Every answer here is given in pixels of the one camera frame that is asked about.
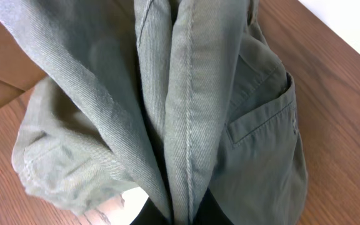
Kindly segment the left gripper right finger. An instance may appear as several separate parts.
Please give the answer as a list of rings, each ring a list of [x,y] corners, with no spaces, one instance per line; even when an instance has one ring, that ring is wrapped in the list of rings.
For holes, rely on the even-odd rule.
[[[193,225],[233,225],[209,189],[204,194]]]

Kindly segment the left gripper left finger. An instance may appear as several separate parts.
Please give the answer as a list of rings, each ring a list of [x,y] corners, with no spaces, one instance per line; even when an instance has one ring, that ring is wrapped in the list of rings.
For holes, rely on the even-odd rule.
[[[169,225],[169,220],[162,215],[148,198],[140,213],[130,225]]]

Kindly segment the grey-green shorts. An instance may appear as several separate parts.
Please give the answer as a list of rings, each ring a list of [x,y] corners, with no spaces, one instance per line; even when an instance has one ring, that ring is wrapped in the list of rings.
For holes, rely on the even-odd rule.
[[[47,76],[12,150],[25,191],[82,214],[141,188],[193,224],[209,189],[233,224],[296,224],[308,175],[295,83],[257,1],[0,1]]]

